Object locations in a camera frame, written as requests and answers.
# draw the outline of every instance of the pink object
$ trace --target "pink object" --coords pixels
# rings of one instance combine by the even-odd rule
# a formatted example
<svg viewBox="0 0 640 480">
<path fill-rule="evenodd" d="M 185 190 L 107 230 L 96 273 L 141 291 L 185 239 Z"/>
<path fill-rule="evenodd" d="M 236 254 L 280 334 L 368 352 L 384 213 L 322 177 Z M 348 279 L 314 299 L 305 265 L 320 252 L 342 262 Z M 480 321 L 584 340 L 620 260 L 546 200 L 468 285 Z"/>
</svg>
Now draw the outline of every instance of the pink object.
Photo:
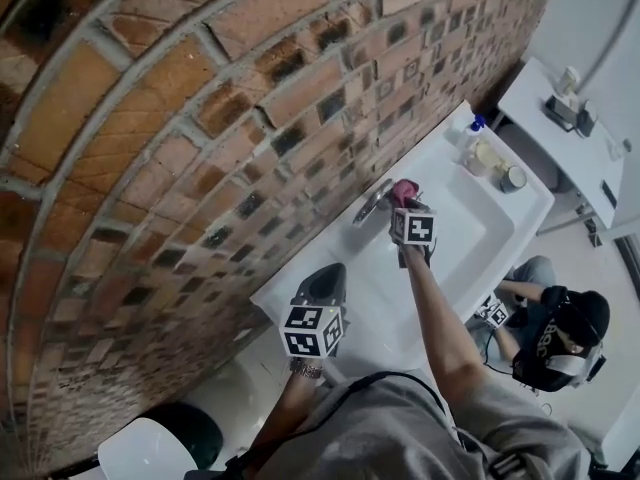
<svg viewBox="0 0 640 480">
<path fill-rule="evenodd" d="M 418 195 L 420 185 L 411 180 L 400 180 L 391 189 L 393 193 L 394 203 L 399 208 L 405 207 L 405 199 L 412 199 Z"/>
</svg>

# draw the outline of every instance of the blue jeans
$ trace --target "blue jeans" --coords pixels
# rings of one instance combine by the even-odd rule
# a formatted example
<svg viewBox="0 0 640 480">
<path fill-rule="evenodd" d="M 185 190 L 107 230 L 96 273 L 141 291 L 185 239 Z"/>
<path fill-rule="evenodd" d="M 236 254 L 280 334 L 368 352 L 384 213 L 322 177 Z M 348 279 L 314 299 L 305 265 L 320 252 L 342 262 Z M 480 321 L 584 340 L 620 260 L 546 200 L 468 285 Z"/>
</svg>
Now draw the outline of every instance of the blue jeans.
<svg viewBox="0 0 640 480">
<path fill-rule="evenodd" d="M 521 283 L 535 283 L 544 287 L 556 284 L 556 275 L 553 272 L 551 260 L 545 256 L 534 256 L 518 268 L 511 269 L 505 276 L 508 281 L 519 281 Z M 498 290 L 496 295 L 505 303 L 508 309 L 513 310 L 513 295 Z M 527 323 L 519 329 L 509 329 L 521 348 L 529 348 L 535 339 L 535 335 L 540 325 L 546 322 L 549 317 L 549 310 L 542 304 L 527 301 Z M 492 328 L 479 318 L 471 317 L 466 323 L 467 330 L 480 351 L 483 361 L 488 356 L 488 364 L 502 371 L 508 371 L 511 365 L 504 361 L 500 355 L 498 344 L 492 339 L 487 347 L 487 342 L 491 337 Z"/>
</svg>

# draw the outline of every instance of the gray shirt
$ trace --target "gray shirt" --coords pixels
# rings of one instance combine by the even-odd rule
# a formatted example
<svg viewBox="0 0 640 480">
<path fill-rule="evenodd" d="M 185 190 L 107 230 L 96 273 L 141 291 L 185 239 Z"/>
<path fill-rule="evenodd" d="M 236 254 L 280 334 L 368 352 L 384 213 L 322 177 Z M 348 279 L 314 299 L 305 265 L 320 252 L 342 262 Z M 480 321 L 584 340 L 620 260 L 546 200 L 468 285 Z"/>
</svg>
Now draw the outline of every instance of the gray shirt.
<svg viewBox="0 0 640 480">
<path fill-rule="evenodd" d="M 345 389 L 334 389 L 299 430 L 317 423 Z M 411 380 L 378 381 L 352 394 L 317 431 L 283 444 L 257 479 L 587 477 L 589 455 L 578 438 L 492 380 L 453 417 L 455 430 Z"/>
</svg>

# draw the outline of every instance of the brick wall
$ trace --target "brick wall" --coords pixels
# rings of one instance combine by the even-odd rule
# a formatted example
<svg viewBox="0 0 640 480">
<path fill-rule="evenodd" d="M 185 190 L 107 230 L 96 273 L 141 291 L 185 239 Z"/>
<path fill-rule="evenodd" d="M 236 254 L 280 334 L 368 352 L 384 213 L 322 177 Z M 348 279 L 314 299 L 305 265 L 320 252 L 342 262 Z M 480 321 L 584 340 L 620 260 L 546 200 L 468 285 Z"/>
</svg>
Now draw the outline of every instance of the brick wall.
<svg viewBox="0 0 640 480">
<path fill-rule="evenodd" d="M 482 101 L 545 3 L 0 0 L 0 476 L 253 339 L 248 296 Z"/>
</svg>

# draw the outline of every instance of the white sink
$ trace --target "white sink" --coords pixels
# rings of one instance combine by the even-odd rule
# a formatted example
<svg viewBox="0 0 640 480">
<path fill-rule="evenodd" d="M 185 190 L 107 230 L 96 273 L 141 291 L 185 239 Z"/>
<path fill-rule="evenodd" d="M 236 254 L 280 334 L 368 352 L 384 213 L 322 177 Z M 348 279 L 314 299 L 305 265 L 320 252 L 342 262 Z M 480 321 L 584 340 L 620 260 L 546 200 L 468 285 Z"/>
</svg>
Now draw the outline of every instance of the white sink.
<svg viewBox="0 0 640 480">
<path fill-rule="evenodd" d="M 432 269 L 447 300 L 468 319 L 520 256 L 553 203 L 553 196 L 492 132 L 493 147 L 520 165 L 528 183 L 504 194 L 496 183 L 476 178 L 456 163 L 459 153 L 445 139 L 451 128 L 473 121 L 465 102 L 305 246 L 251 300 L 279 323 L 300 282 L 330 263 L 347 266 L 347 320 L 338 357 L 327 371 L 335 380 L 380 369 L 409 370 L 426 363 L 406 270 L 388 235 L 389 212 L 375 210 L 361 228 L 353 218 L 387 178 L 420 185 L 421 200 L 438 214 Z"/>
</svg>

